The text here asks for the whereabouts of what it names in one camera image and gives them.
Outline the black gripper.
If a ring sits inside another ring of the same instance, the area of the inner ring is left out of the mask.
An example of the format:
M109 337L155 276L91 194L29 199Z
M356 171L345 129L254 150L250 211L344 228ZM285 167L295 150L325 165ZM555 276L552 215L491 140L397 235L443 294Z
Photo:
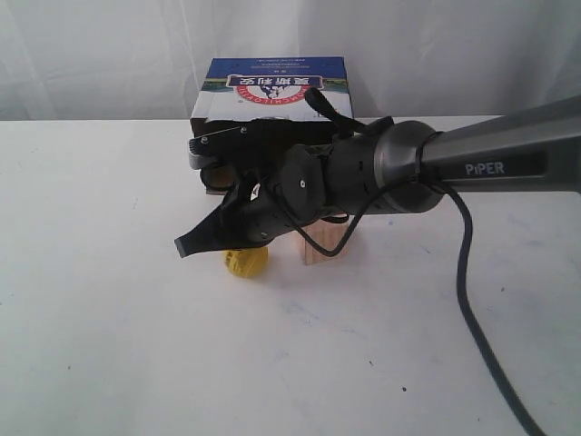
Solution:
M258 248L291 231L274 202L276 176L234 182L218 207L174 240L181 258L233 248Z

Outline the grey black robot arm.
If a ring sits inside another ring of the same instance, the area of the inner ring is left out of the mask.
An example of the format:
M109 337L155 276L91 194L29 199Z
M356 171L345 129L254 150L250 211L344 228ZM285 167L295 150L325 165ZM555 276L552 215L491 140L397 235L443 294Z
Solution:
M389 117L336 115L327 144L285 144L253 121L191 139L191 166L228 169L222 202L176 239L181 257L259 248L342 215L424 213L457 192L578 192L580 100L571 97L442 132Z

